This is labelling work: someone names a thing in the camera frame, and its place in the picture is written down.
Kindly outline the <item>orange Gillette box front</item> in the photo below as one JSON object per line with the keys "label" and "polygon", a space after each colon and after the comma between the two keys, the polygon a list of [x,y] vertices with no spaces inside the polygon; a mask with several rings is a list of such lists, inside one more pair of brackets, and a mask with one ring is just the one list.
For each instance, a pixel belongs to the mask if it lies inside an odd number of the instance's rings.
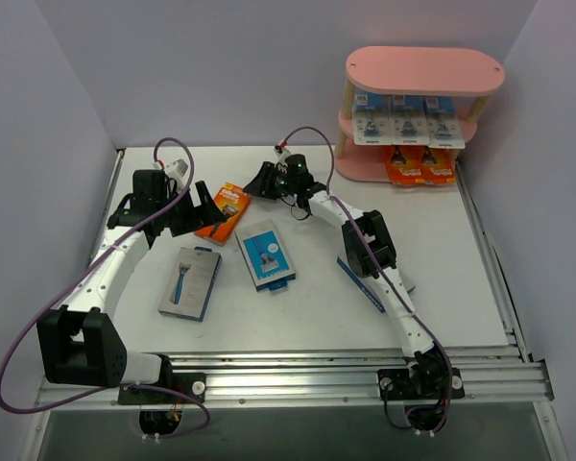
{"label": "orange Gillette box front", "polygon": [[456,183],[451,152],[447,149],[426,147],[420,156],[420,170],[427,184]]}

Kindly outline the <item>blue razor blister pack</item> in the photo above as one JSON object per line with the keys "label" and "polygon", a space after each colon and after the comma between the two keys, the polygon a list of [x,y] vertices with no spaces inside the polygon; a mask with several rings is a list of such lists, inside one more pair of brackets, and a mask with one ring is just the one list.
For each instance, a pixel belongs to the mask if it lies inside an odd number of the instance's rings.
{"label": "blue razor blister pack", "polygon": [[389,99],[389,121],[395,145],[428,145],[426,114],[420,96],[394,94]]}

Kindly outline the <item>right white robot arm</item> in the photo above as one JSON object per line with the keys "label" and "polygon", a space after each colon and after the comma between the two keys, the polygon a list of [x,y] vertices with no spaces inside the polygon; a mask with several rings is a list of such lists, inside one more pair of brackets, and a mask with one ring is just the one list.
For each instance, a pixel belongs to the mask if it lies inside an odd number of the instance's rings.
{"label": "right white robot arm", "polygon": [[346,263],[372,291],[393,323],[394,334],[407,362],[407,384],[426,397],[442,382],[452,381],[447,353],[418,317],[397,265],[396,248],[382,214],[349,206],[327,184],[314,179],[305,156],[276,147],[277,161],[265,161],[245,186],[253,197],[276,201],[291,197],[308,216],[327,222],[342,234]]}

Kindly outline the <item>white blue Harry's box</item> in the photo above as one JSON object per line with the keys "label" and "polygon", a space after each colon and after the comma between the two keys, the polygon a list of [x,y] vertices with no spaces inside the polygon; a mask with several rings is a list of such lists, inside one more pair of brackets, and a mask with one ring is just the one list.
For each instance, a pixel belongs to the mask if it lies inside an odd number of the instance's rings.
{"label": "white blue Harry's box", "polygon": [[296,278],[294,264],[272,220],[239,228],[235,236],[257,292],[279,292]]}

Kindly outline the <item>white Gillette SkinGuard blister pack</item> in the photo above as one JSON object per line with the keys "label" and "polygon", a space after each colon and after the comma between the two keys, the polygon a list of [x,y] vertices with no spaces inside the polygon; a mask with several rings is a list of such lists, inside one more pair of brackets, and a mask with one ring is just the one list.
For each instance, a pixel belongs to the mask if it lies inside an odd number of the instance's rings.
{"label": "white Gillette SkinGuard blister pack", "polygon": [[352,130],[356,145],[392,145],[388,101],[382,94],[357,89],[352,104]]}

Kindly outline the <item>orange gillette box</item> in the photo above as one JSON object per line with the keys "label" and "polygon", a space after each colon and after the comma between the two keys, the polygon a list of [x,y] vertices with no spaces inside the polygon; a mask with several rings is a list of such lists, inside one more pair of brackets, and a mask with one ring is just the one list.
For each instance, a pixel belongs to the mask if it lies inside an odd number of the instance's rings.
{"label": "orange gillette box", "polygon": [[420,156],[420,170],[427,184],[456,183],[451,152],[447,149],[426,147]]}
{"label": "orange gillette box", "polygon": [[389,146],[384,155],[388,179],[393,185],[414,186],[424,184],[420,158],[421,146]]}
{"label": "orange gillette box", "polygon": [[250,196],[242,187],[225,182],[214,198],[214,203],[223,213],[225,221],[197,230],[194,234],[213,244],[224,246],[248,209],[250,202]]}

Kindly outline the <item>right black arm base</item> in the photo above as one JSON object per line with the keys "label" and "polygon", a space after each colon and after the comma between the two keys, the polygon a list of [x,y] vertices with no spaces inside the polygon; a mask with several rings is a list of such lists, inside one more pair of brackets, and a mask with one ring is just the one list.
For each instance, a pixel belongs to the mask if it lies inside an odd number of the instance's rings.
{"label": "right black arm base", "polygon": [[413,430],[430,437],[441,431],[447,422],[447,410],[454,400],[463,399],[466,391],[461,372],[451,371],[426,382],[416,371],[379,369],[378,394],[389,425],[398,430]]}

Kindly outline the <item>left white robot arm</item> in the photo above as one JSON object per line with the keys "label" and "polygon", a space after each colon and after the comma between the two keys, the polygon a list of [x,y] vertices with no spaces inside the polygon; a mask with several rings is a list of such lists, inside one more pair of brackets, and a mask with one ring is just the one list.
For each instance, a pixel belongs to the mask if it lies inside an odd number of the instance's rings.
{"label": "left white robot arm", "polygon": [[36,323],[47,380],[103,388],[140,384],[150,401],[168,400],[175,389],[168,357],[129,350],[112,318],[135,267],[164,231],[177,237],[224,219],[205,182],[179,188],[160,170],[135,171],[132,192],[109,216],[88,275]]}

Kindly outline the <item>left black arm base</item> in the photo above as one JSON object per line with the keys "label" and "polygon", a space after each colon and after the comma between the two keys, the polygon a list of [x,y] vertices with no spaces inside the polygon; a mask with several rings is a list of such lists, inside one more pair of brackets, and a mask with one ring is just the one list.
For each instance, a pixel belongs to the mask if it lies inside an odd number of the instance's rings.
{"label": "left black arm base", "polygon": [[[210,411],[204,405],[206,388],[205,373],[176,374],[154,384],[121,387],[117,403],[138,407],[133,427],[142,439],[159,443],[199,432],[210,425]],[[187,407],[198,408],[203,419],[199,423],[188,423]]]}

